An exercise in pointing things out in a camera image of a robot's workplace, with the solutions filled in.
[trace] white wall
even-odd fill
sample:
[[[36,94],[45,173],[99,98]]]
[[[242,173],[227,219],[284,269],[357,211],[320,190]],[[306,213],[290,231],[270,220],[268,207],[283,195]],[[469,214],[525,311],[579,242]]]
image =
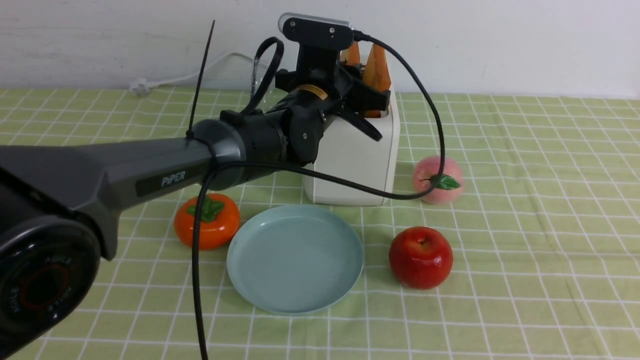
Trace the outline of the white wall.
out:
[[[4,0],[0,86],[126,88],[199,69],[210,23],[210,59],[252,55],[284,12],[349,19],[394,46],[432,92],[640,97],[637,0]],[[398,62],[396,87],[416,90]],[[246,88],[240,58],[207,86]]]

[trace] white power cord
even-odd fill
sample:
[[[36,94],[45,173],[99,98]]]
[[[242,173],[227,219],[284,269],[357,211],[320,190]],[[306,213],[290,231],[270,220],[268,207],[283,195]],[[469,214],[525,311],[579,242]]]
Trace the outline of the white power cord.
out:
[[[240,56],[241,58],[247,59],[248,61],[253,63],[253,71],[254,71],[254,77],[252,78],[252,88],[253,88],[255,86],[255,84],[253,83],[256,81],[255,71],[256,71],[257,65],[262,65],[263,67],[266,67],[266,65],[257,64],[257,62],[251,56],[248,56],[242,53],[237,53],[235,51],[229,51],[227,53],[220,55],[219,57],[215,58],[212,62],[207,64],[207,66],[204,68],[204,71],[209,70],[213,65],[219,63],[222,59],[226,58],[227,56]],[[147,79],[145,78],[137,78],[134,81],[131,81],[131,84],[129,85],[129,90],[137,96],[146,96],[151,92],[152,89],[155,89],[159,86],[169,85],[173,83],[178,83],[179,81],[185,81],[185,80],[197,78],[198,75],[200,75],[200,71],[196,71],[193,74],[182,76],[180,78],[162,80],[162,81],[147,81]]]

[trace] black cable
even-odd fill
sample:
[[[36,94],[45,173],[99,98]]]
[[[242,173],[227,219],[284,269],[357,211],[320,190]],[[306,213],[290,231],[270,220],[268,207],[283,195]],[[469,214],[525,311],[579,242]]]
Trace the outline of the black cable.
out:
[[[305,175],[305,176],[316,177],[318,179],[330,181],[343,186],[348,186],[350,188],[354,188],[362,192],[370,193],[372,195],[386,197],[386,198],[395,199],[395,200],[413,200],[413,199],[421,198],[431,193],[436,188],[436,186],[438,186],[440,179],[442,178],[442,174],[444,172],[444,165],[445,165],[444,131],[442,129],[442,123],[440,121],[440,115],[438,114],[438,110],[433,104],[433,101],[431,100],[431,97],[427,93],[427,90],[424,88],[424,86],[420,82],[420,79],[415,74],[411,66],[392,47],[390,47],[389,45],[385,44],[384,42],[376,38],[363,34],[360,31],[355,31],[355,33],[356,33],[356,41],[369,41],[374,44],[377,44],[380,47],[387,50],[388,52],[390,52],[396,59],[398,59],[398,61],[400,61],[400,63],[402,63],[405,69],[409,72],[409,74],[415,81],[416,85],[418,85],[418,87],[420,88],[420,92],[422,92],[424,98],[427,100],[427,103],[429,104],[429,107],[433,112],[433,116],[435,118],[436,126],[438,128],[438,137],[440,141],[440,168],[438,169],[437,177],[434,181],[431,182],[429,188],[427,188],[423,192],[403,195],[403,194],[384,192],[382,190],[370,188],[368,186],[354,183],[352,181],[348,181],[345,179],[341,179],[339,177],[331,176],[328,174],[316,172],[316,171],[305,169],[305,168],[295,167],[292,165],[284,165],[284,164],[278,164],[278,163],[252,163],[249,161],[233,161],[233,162],[219,165],[217,168],[215,168],[214,166],[211,166],[210,171],[206,176],[205,181],[200,189],[200,193],[198,194],[198,200],[196,202],[195,219],[194,219],[194,225],[193,225],[193,248],[191,249],[191,262],[192,262],[192,272],[193,272],[193,304],[194,304],[194,310],[195,310],[195,316],[196,316],[196,328],[198,331],[198,342],[200,345],[200,355],[203,360],[208,360],[209,357],[207,355],[207,340],[205,338],[205,333],[204,333],[204,325],[202,320],[202,305],[200,303],[200,269],[199,269],[200,217],[202,216],[202,208],[204,206],[204,200],[205,200],[205,197],[207,196],[207,191],[209,189],[209,186],[211,185],[211,181],[213,181],[215,175],[220,170],[223,170],[226,168],[234,168],[234,167],[258,167],[258,168],[272,168],[274,170],[284,170],[284,171],[294,172],[294,173]],[[264,79],[260,83],[260,87],[258,91],[252,94],[252,97],[248,105],[244,108],[243,113],[249,114],[250,112],[256,109],[258,103],[264,97],[264,94],[266,93],[267,88],[270,85],[270,82],[273,80],[273,77],[275,76],[275,72],[277,71],[277,68],[280,65],[280,60],[282,59],[282,53],[284,51],[284,45],[277,38],[270,38],[265,40],[260,46],[260,49],[256,54],[256,59],[259,59],[259,56],[261,56],[262,53],[274,43],[277,44],[278,47],[276,49],[276,53],[273,56],[273,59],[271,60],[271,63],[269,64],[269,69],[267,70]]]
[[[400,54],[398,54],[398,52],[396,50],[394,50],[393,47],[390,47],[389,45],[385,44],[381,40],[378,40],[377,38],[374,38],[374,37],[372,37],[370,35],[362,33],[361,31],[354,30],[353,33],[354,33],[354,39],[356,41],[372,42],[372,43],[382,47],[384,50],[387,50],[388,52],[390,52],[391,55],[393,55],[398,61],[400,61],[400,63],[404,66],[404,68],[409,73],[409,75],[411,75],[411,77],[413,78],[413,81],[415,82],[415,84],[418,85],[418,88],[420,89],[420,92],[422,92],[422,95],[427,100],[427,103],[429,104],[429,107],[431,108],[431,112],[433,113],[433,117],[436,120],[436,127],[438,128],[438,139],[440,141],[440,168],[438,169],[438,174],[437,174],[436,179],[431,182],[430,186],[426,190],[424,190],[421,193],[414,194],[415,195],[414,197],[409,197],[409,198],[405,198],[405,199],[418,199],[420,197],[423,197],[423,196],[431,193],[436,188],[436,186],[438,186],[438,184],[440,184],[440,180],[441,180],[442,175],[444,173],[444,165],[445,165],[444,131],[442,130],[442,123],[440,121],[440,115],[438,114],[438,110],[436,109],[435,104],[433,104],[433,101],[431,100],[431,96],[429,96],[429,93],[427,93],[427,90],[422,85],[422,82],[418,78],[418,75],[415,74],[415,72],[413,71],[411,66],[406,62],[406,60]]]
[[[264,54],[264,52],[273,44],[276,44],[276,51],[271,58],[271,63],[269,63],[267,72],[264,74],[264,78],[262,78],[260,86],[255,93],[253,92],[253,87],[255,86],[255,84],[253,84],[252,81],[252,96],[251,99],[249,99],[249,103],[244,107],[242,111],[240,111],[240,114],[242,115],[249,115],[258,107],[258,104],[260,103],[262,98],[267,94],[269,85],[273,81],[273,78],[275,78],[276,72],[280,67],[280,62],[282,61],[282,56],[284,55],[284,43],[277,37],[270,37],[267,40],[263,41],[262,44],[260,44],[260,47],[258,47],[258,51],[255,53],[255,58],[253,61],[253,73],[255,75],[256,68],[262,54]]]
[[[202,320],[202,304],[200,303],[200,217],[202,216],[202,208],[204,200],[207,197],[207,190],[211,185],[211,181],[216,177],[218,169],[210,167],[209,173],[202,184],[198,200],[196,202],[196,211],[193,223],[193,247],[191,249],[191,276],[193,278],[193,309],[196,316],[196,329],[198,331],[198,344],[200,345],[200,356],[202,360],[208,360],[207,355],[207,338],[204,333],[204,324]]]
[[[207,65],[207,55],[209,54],[209,45],[211,45],[211,37],[213,36],[213,27],[216,25],[216,21],[211,23],[211,29],[209,30],[209,38],[207,39],[207,45],[204,50],[204,57],[202,58],[202,66],[200,67],[200,74],[198,75],[198,84],[196,85],[196,93],[193,95],[193,105],[191,107],[191,118],[189,119],[189,127],[187,128],[187,137],[193,138],[193,118],[196,115],[196,104],[198,103],[198,95],[200,94],[200,85],[202,85],[202,76],[204,75],[204,67]]]

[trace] yellow label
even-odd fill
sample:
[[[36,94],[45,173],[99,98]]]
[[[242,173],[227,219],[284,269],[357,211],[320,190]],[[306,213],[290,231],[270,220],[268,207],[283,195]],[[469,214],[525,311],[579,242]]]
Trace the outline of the yellow label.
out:
[[[304,90],[304,91],[312,92],[322,100],[325,100],[329,96],[324,90],[322,90],[321,88],[315,85],[302,84],[298,86],[296,90]]]

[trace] white box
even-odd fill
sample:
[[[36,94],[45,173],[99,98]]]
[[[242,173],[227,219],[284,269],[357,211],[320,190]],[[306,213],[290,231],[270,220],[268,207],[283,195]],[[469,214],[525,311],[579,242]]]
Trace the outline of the white box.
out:
[[[367,119],[382,134],[379,142],[338,117],[320,140],[316,162],[307,168],[392,192],[400,142],[400,116],[393,81],[389,90],[388,111],[380,118]],[[310,176],[303,177],[303,186],[314,204],[380,206],[388,200]]]

